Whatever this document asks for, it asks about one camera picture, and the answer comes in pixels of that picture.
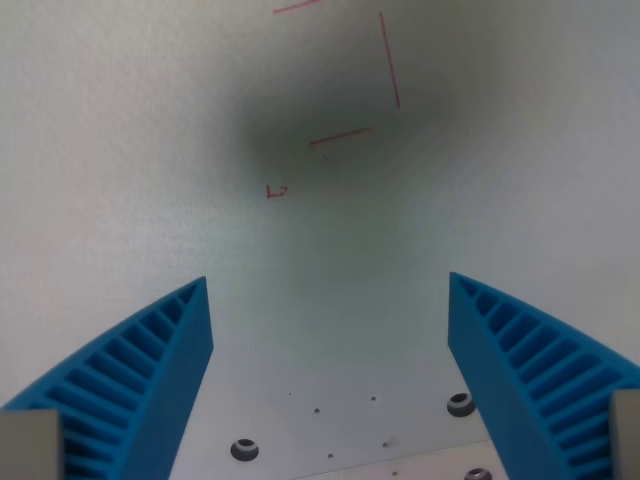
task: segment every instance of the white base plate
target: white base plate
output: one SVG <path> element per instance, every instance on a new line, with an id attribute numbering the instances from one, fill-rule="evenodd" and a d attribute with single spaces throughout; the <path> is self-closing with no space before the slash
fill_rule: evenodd
<path id="1" fill-rule="evenodd" d="M 0 394 L 200 275 L 180 480 L 485 440 L 445 408 L 451 270 L 640 359 L 640 4 L 284 3 L 0 6 Z"/>
<path id="2" fill-rule="evenodd" d="M 323 473 L 306 480 L 463 480 L 467 472 L 477 468 L 488 470 L 493 480 L 509 480 L 490 441 Z"/>

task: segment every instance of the screw hole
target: screw hole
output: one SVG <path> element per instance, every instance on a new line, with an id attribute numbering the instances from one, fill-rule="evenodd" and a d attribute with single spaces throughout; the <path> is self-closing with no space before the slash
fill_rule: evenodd
<path id="1" fill-rule="evenodd" d="M 469 470 L 464 480 L 492 480 L 493 475 L 486 468 L 474 468 Z"/>
<path id="2" fill-rule="evenodd" d="M 471 415 L 475 409 L 476 404 L 468 393 L 457 393 L 447 402 L 447 410 L 454 417 L 466 417 Z"/>
<path id="3" fill-rule="evenodd" d="M 250 462 L 255 460 L 260 453 L 258 444 L 248 438 L 236 440 L 231 444 L 231 456 L 239 462 Z"/>

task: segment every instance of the metal plate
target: metal plate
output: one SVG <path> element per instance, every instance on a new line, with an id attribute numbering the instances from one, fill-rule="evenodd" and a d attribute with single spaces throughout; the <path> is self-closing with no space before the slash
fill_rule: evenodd
<path id="1" fill-rule="evenodd" d="M 486 439 L 446 413 L 451 270 L 640 359 L 637 2 L 283 6 L 0 6 L 3 397 L 202 274 L 179 479 Z"/>
<path id="2" fill-rule="evenodd" d="M 509 480 L 490 441 L 314 475 L 308 480 L 463 480 L 477 468 L 488 470 L 493 480 Z"/>

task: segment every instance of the white surface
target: white surface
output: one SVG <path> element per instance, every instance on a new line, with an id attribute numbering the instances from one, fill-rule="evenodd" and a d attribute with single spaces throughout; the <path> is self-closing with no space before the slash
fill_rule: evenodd
<path id="1" fill-rule="evenodd" d="M 323 473 L 306 480 L 463 480 L 475 468 L 489 470 L 493 480 L 509 480 L 490 441 Z"/>
<path id="2" fill-rule="evenodd" d="M 640 360 L 640 4 L 283 3 L 0 4 L 0 394 L 202 274 L 181 480 L 485 439 L 445 410 L 451 270 Z"/>

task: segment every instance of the red drawing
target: red drawing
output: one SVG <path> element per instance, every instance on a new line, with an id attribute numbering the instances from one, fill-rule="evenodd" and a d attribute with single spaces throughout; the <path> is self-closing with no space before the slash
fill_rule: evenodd
<path id="1" fill-rule="evenodd" d="M 271 193 L 271 185 L 267 185 L 267 198 L 284 197 L 285 192 L 289 191 L 289 187 L 280 187 L 280 193 Z"/>
<path id="2" fill-rule="evenodd" d="M 278 13 L 288 12 L 289 10 L 294 10 L 296 8 L 308 7 L 309 5 L 312 5 L 314 3 L 318 3 L 318 2 L 321 2 L 321 1 L 322 0 L 307 0 L 306 2 L 296 3 L 296 4 L 290 5 L 288 7 L 278 8 L 278 9 L 273 11 L 273 14 L 277 15 Z"/>
<path id="3" fill-rule="evenodd" d="M 321 143 L 332 142 L 334 140 L 340 140 L 341 138 L 352 137 L 354 135 L 360 135 L 362 133 L 367 133 L 367 132 L 370 132 L 372 130 L 373 130 L 373 128 L 358 128 L 357 130 L 351 130 L 350 132 L 339 133 L 337 135 L 331 135 L 330 137 L 325 137 L 325 138 L 319 138 L 318 140 L 310 141 L 309 142 L 309 147 L 311 147 L 311 150 L 313 150 L 314 148 L 316 148 Z"/>
<path id="4" fill-rule="evenodd" d="M 391 48 L 389 47 L 389 39 L 387 38 L 387 29 L 384 26 L 384 16 L 380 12 L 380 26 L 382 27 L 382 37 L 384 38 L 384 46 L 387 49 L 387 61 L 391 70 L 391 82 L 393 83 L 393 91 L 396 94 L 396 105 L 400 110 L 400 93 L 398 93 L 398 84 L 396 83 L 396 72 L 393 68 L 393 59 L 391 58 Z"/>

